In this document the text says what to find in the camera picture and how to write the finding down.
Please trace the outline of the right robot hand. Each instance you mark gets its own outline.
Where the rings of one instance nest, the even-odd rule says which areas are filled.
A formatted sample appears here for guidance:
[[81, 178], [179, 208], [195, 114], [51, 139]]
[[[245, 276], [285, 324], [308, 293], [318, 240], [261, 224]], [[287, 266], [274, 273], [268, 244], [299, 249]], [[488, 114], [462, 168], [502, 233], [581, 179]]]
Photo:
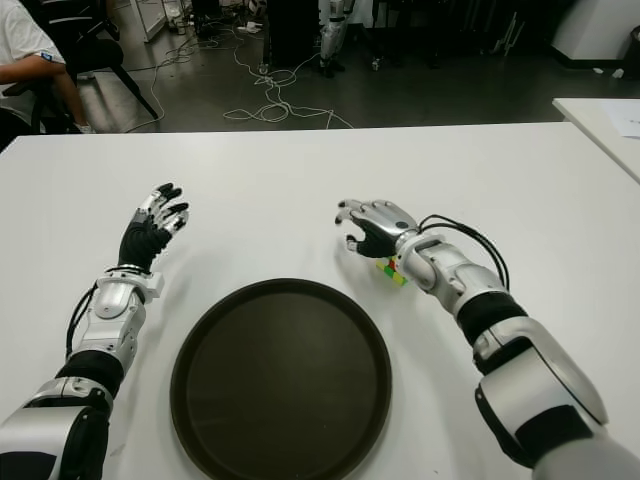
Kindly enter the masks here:
[[419, 234], [414, 218], [388, 200], [342, 200], [338, 203], [335, 224], [341, 225], [345, 221], [364, 234], [361, 240], [347, 234], [346, 248], [366, 258], [393, 257], [406, 240]]

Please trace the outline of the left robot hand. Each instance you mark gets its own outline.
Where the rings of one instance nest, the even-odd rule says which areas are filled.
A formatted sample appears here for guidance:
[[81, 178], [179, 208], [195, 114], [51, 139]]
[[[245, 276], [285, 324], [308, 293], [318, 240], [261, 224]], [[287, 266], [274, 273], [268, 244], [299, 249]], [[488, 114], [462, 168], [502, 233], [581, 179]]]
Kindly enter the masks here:
[[136, 208], [122, 236], [118, 267], [150, 272], [152, 263], [189, 219], [189, 204], [176, 203], [182, 189], [173, 183], [156, 187]]

